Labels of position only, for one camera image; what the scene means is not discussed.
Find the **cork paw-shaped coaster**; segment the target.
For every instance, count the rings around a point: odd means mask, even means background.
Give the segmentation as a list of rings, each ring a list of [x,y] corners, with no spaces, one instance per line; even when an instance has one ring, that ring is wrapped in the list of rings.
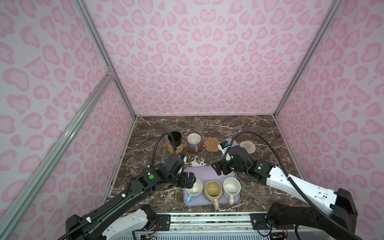
[[[204,145],[209,153],[217,153],[219,151],[220,141],[217,138],[209,137],[205,140]]]

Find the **blue-grey woven round coaster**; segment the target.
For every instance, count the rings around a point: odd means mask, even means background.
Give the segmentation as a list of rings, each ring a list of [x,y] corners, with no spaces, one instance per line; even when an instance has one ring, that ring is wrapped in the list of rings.
[[[231,145],[232,147],[233,146],[238,146],[239,144],[236,142],[236,141],[232,141],[232,139],[225,139],[222,144],[224,145],[224,147],[228,147],[229,145]]]

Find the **black mug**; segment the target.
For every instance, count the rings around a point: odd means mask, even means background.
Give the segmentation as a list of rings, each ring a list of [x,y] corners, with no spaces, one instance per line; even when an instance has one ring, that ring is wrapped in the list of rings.
[[[178,149],[182,145],[182,134],[178,131],[170,132],[168,140],[172,147]]]

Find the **woven rattan round coaster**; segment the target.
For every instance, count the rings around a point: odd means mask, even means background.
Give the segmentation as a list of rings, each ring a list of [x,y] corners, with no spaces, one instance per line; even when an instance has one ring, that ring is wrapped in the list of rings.
[[[171,144],[168,144],[168,151],[170,154],[174,154],[174,153],[179,154],[183,151],[183,149],[184,149],[184,145],[180,144],[179,146],[176,147],[176,150],[174,152],[174,147]]]

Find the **yellow beige mug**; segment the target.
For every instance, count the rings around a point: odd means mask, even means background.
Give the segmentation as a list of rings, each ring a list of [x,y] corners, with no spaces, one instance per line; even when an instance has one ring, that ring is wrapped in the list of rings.
[[[214,205],[215,210],[219,209],[219,200],[222,198],[223,189],[216,181],[208,182],[204,187],[205,198]]]

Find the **beige speckled woven coaster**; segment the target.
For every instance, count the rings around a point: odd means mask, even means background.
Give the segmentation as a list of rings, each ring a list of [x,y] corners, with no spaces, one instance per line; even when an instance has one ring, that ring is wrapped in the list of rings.
[[[240,147],[244,148],[248,154],[253,154],[256,151],[256,145],[250,141],[241,142]]]

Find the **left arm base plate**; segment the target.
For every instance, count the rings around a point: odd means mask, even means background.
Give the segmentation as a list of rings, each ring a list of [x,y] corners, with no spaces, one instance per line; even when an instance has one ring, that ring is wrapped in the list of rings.
[[[169,231],[171,225],[171,215],[169,214],[157,214],[150,222],[149,222],[149,230],[154,232],[161,231]]]

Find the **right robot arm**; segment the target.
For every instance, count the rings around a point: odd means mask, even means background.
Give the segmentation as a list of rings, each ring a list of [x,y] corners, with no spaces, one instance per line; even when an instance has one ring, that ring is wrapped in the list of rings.
[[[272,204],[266,214],[270,225],[311,227],[326,232],[336,240],[359,239],[355,234],[358,211],[349,191],[322,188],[285,174],[281,168],[268,161],[253,160],[241,146],[219,144],[218,148],[224,160],[212,165],[217,175],[244,174],[255,184],[278,189],[309,204],[308,207]]]

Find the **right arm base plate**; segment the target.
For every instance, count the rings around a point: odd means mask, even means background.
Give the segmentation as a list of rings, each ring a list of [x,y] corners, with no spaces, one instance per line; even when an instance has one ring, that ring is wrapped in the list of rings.
[[[294,229],[294,225],[281,226],[276,223],[273,223],[272,220],[267,220],[266,213],[253,213],[253,214],[250,214],[250,218],[251,218],[251,224],[252,224],[253,230],[269,231],[270,229],[273,229],[273,230],[282,230],[282,229],[293,230]]]

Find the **brown wooden round coaster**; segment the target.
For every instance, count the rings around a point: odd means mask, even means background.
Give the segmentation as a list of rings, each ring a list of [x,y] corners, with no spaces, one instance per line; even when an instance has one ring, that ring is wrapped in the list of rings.
[[[191,149],[189,146],[187,146],[187,149],[188,149],[188,151],[189,151],[190,153],[192,153],[192,154],[197,154],[197,153],[199,153],[199,152],[202,151],[203,146],[200,146],[198,149]]]

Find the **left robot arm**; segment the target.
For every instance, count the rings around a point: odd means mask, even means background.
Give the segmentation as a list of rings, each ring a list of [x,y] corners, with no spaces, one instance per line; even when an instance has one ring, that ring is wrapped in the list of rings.
[[[129,180],[127,187],[97,209],[66,220],[62,240],[115,240],[137,230],[157,228],[157,214],[147,205],[124,217],[123,214],[157,191],[173,187],[190,189],[196,182],[194,173],[184,172],[184,160],[169,156],[165,162],[144,169]]]

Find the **white mug lavender outside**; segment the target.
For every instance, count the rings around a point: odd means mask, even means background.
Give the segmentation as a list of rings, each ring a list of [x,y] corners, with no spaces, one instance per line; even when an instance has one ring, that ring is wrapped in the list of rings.
[[[188,146],[191,149],[198,149],[200,146],[202,146],[201,143],[201,136],[197,133],[189,134],[187,137]]]

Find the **white mug blue handle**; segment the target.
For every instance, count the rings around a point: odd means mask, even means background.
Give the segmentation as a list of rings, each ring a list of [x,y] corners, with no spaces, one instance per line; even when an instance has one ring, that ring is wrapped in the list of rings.
[[[191,203],[192,200],[197,199],[203,191],[203,184],[200,180],[196,179],[196,182],[192,188],[187,189],[187,200],[186,203]]]

